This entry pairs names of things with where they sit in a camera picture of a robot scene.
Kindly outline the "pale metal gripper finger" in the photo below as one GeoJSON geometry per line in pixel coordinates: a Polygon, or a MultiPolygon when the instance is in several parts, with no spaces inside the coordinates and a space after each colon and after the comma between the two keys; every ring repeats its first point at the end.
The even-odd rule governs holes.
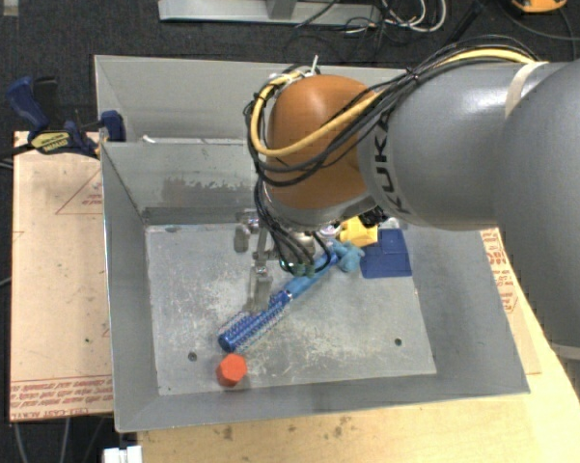
{"type": "Polygon", "coordinates": [[[234,250],[245,253],[249,249],[250,237],[257,233],[257,214],[246,211],[237,215],[234,234],[234,250]]]}
{"type": "Polygon", "coordinates": [[[264,261],[256,260],[249,275],[249,290],[245,311],[259,313],[268,308],[273,278],[264,261]]]}

